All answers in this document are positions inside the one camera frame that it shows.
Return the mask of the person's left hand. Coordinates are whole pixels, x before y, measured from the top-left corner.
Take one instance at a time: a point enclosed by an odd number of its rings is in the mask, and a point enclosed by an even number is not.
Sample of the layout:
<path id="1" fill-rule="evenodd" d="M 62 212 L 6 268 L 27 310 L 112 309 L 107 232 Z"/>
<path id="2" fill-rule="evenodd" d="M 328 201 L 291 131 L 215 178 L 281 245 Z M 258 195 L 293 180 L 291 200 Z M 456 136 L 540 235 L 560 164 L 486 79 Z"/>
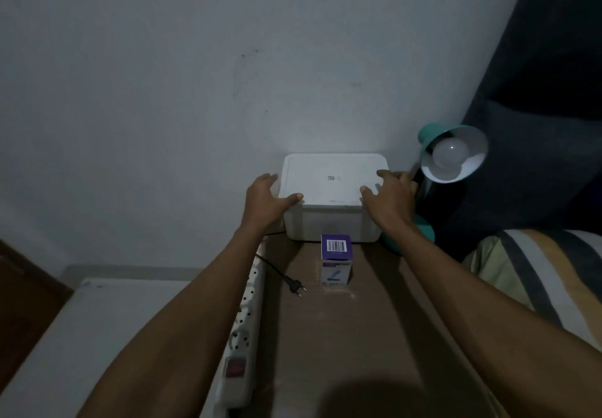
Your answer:
<path id="1" fill-rule="evenodd" d="M 287 210 L 281 209 L 281 198 L 272 194 L 277 174 L 260 175 L 246 191 L 245 208 L 241 227 L 266 233 L 283 217 Z"/>

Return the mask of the person's right hand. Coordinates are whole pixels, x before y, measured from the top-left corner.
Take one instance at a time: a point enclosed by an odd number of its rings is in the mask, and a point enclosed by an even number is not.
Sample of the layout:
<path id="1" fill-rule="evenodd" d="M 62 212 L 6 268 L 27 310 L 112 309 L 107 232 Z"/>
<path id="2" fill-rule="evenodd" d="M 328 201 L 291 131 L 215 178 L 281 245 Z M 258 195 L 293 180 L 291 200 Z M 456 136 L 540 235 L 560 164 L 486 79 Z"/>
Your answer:
<path id="1" fill-rule="evenodd" d="M 378 170 L 377 175 L 383 179 L 380 202 L 363 204 L 374 223 L 390 237 L 409 230 L 420 233 L 413 221 L 418 184 L 410 173 Z"/>

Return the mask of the white storage box lid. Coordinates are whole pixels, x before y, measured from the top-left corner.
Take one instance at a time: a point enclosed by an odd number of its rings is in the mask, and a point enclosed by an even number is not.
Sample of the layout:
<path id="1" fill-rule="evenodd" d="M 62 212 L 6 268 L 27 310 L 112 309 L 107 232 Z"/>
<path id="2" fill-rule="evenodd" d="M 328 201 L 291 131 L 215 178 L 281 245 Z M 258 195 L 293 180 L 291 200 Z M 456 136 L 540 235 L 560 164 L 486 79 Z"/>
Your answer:
<path id="1" fill-rule="evenodd" d="M 280 174 L 279 197 L 303 194 L 309 209 L 360 207 L 361 187 L 378 192 L 382 179 L 378 170 L 387 170 L 380 154 L 290 154 Z"/>

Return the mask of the person's right forearm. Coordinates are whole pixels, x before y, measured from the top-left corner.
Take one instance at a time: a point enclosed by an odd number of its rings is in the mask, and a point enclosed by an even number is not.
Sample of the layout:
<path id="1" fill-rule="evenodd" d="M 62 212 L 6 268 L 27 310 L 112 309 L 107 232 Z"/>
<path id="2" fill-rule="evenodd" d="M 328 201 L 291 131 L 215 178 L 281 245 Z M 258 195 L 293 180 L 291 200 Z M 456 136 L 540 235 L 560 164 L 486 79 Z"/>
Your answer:
<path id="1" fill-rule="evenodd" d="M 385 231 L 512 418 L 602 418 L 601 352 L 475 277 L 409 224 Z"/>

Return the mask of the person's left forearm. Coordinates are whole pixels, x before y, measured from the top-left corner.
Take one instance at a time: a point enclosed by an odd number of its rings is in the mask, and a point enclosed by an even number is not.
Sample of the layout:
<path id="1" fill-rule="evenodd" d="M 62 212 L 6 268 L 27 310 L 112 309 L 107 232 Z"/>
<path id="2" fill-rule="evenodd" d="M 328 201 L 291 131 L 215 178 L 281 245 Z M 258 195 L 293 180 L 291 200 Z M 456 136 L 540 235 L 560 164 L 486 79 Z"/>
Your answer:
<path id="1" fill-rule="evenodd" d="M 242 223 L 119 352 L 77 418 L 198 418 L 270 225 Z"/>

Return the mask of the white plastic storage box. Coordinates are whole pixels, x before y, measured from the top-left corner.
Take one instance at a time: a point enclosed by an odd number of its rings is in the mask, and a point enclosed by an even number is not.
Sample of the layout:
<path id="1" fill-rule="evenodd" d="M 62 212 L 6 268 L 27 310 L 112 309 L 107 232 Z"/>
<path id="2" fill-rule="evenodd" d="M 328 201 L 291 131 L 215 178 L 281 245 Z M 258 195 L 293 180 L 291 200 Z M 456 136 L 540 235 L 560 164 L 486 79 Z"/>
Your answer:
<path id="1" fill-rule="evenodd" d="M 362 205 L 297 204 L 283 215 L 287 236 L 295 241 L 320 241 L 323 234 L 348 235 L 353 243 L 371 243 L 381 230 Z"/>

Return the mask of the purple white bulb carton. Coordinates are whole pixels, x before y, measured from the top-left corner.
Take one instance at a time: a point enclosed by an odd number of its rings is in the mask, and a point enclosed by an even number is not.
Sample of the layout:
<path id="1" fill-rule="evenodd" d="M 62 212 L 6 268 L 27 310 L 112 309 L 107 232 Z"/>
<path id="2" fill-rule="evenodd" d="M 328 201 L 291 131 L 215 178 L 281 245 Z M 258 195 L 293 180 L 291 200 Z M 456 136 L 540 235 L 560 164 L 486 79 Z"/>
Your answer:
<path id="1" fill-rule="evenodd" d="M 349 235 L 321 236 L 320 284 L 346 286 L 351 276 L 353 248 Z"/>

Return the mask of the teal desk lamp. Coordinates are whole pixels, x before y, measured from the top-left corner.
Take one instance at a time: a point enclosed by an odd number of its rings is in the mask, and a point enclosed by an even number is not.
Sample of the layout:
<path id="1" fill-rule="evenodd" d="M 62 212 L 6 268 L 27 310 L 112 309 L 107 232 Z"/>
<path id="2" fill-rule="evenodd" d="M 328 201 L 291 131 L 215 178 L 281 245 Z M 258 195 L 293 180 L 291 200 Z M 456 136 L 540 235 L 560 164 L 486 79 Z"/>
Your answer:
<path id="1" fill-rule="evenodd" d="M 470 148 L 470 156 L 459 169 L 441 169 L 432 160 L 432 150 L 441 139 L 455 137 Z M 426 239 L 435 242 L 436 228 L 457 207 L 466 191 L 466 180 L 485 163 L 489 153 L 486 134 L 474 126 L 428 124 L 418 133 L 418 162 L 409 172 L 418 184 L 413 221 Z"/>

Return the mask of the white light bulb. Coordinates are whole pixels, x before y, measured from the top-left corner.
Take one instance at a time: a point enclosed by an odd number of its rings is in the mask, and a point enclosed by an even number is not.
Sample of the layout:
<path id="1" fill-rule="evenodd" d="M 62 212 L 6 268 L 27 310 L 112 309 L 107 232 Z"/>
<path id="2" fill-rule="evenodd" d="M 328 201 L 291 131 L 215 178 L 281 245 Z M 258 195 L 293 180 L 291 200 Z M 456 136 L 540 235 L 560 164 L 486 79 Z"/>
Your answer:
<path id="1" fill-rule="evenodd" d="M 432 150 L 433 163 L 441 169 L 459 169 L 469 156 L 469 146 L 455 137 L 441 139 Z"/>

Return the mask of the white power strip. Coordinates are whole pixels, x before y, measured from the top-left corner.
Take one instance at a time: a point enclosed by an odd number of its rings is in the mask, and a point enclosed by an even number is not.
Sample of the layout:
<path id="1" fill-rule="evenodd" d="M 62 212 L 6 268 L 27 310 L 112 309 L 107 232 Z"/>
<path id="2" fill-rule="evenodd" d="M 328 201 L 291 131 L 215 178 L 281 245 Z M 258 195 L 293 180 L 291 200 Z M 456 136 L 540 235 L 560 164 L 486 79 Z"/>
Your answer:
<path id="1" fill-rule="evenodd" d="M 265 281 L 266 265 L 257 255 L 216 373 L 216 412 L 225 414 L 231 409 L 247 407 L 251 402 L 256 383 Z"/>

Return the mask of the dark blue curtain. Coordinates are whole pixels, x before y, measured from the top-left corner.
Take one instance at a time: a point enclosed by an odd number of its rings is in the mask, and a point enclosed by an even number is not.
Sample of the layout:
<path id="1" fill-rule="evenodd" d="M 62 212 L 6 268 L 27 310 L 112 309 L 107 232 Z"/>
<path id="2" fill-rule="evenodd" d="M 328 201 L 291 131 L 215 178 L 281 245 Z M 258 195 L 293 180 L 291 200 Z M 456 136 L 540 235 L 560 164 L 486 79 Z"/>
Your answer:
<path id="1" fill-rule="evenodd" d="M 517 0 L 463 124 L 484 164 L 418 210 L 446 253 L 506 229 L 602 235 L 602 0 Z"/>

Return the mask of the striped pillow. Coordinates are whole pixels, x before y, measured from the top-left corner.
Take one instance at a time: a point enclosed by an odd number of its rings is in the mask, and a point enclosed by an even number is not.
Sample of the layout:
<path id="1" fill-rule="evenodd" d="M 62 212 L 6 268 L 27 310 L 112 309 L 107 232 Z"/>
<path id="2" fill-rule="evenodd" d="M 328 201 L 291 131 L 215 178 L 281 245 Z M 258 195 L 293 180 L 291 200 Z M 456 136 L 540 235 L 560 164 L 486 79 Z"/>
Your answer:
<path id="1" fill-rule="evenodd" d="M 503 230 L 462 264 L 475 276 L 602 352 L 602 236 Z"/>

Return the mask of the white cabinet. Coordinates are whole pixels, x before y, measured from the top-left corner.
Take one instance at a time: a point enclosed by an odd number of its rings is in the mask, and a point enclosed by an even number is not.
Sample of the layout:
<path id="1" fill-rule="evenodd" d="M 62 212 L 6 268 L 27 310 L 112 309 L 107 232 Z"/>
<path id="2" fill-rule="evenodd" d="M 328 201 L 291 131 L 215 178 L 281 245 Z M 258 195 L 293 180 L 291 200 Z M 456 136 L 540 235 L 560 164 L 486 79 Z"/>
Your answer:
<path id="1" fill-rule="evenodd" d="M 84 279 L 0 394 L 0 418 L 75 418 L 115 356 L 188 284 Z"/>

